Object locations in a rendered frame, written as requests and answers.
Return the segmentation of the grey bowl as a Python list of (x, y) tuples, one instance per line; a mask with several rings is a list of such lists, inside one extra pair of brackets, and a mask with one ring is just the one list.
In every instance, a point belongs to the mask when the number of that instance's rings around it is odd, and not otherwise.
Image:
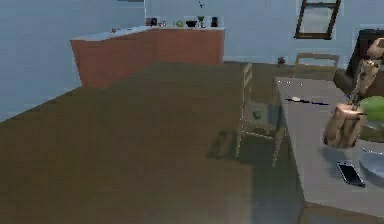
[(384, 154), (364, 151), (359, 156), (360, 164), (370, 173), (384, 179)]

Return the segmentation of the red-brown kitchen counter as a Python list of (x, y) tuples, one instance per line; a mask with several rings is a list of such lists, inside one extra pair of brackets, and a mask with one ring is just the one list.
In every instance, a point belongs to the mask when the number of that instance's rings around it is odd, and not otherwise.
[(70, 40), (84, 87), (105, 89), (155, 62), (223, 62), (223, 27), (139, 26)]

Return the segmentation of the dark framed window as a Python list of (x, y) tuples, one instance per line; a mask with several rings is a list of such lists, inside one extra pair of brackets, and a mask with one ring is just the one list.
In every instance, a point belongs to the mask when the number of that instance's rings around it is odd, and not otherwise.
[(302, 0), (295, 39), (331, 40), (341, 0)]

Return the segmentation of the black knife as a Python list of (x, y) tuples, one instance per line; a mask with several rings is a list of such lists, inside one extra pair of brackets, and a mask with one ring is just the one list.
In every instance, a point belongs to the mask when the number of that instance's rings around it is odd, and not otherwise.
[(320, 105), (320, 106), (327, 106), (327, 105), (329, 105), (328, 103), (310, 101), (310, 100), (305, 100), (305, 99), (301, 99), (301, 98), (298, 98), (298, 97), (286, 98), (285, 100), (286, 101), (290, 101), (290, 102), (295, 102), (295, 103), (312, 104), (312, 105)]

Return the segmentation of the green round object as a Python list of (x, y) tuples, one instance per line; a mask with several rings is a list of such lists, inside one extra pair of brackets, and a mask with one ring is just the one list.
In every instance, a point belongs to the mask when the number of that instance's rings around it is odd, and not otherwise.
[(384, 122), (384, 97), (372, 96), (360, 101), (360, 106), (364, 110), (369, 121)]

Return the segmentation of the pale wooden chair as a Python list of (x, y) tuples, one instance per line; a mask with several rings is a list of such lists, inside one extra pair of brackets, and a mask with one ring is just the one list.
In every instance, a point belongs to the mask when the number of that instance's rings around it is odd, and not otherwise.
[[(331, 65), (316, 64), (316, 61), (331, 61)], [(323, 53), (298, 53), (292, 69), (294, 78), (332, 81), (338, 70), (339, 56)]]
[[(242, 140), (246, 136), (260, 137), (274, 142), (272, 167), (275, 167), (286, 128), (282, 121), (280, 105), (256, 102), (251, 99), (251, 81), (253, 79), (252, 64), (247, 63), (242, 69), (240, 118), (237, 128), (236, 157), (240, 155)], [(261, 118), (254, 119), (253, 112), (260, 111)]]

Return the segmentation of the black smartphone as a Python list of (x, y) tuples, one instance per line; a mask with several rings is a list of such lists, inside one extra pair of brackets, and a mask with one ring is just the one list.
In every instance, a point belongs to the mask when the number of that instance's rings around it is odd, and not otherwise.
[(365, 187), (365, 183), (356, 171), (355, 167), (349, 161), (337, 161), (337, 167), (343, 180), (350, 185)]

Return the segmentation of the grey dining table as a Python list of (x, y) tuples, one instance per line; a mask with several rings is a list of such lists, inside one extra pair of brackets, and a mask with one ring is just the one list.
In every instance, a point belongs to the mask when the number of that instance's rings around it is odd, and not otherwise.
[[(311, 224), (312, 214), (332, 216), (331, 222), (317, 224), (384, 224), (384, 186), (363, 175), (364, 188), (345, 183), (336, 162), (349, 160), (359, 168), (359, 156), (365, 149), (384, 152), (384, 143), (359, 140), (352, 149), (332, 149), (323, 143), (323, 131), (344, 93), (331, 81), (278, 77), (279, 92), (296, 162), (303, 209), (299, 224)], [(298, 97), (328, 103), (327, 106), (286, 101)]]

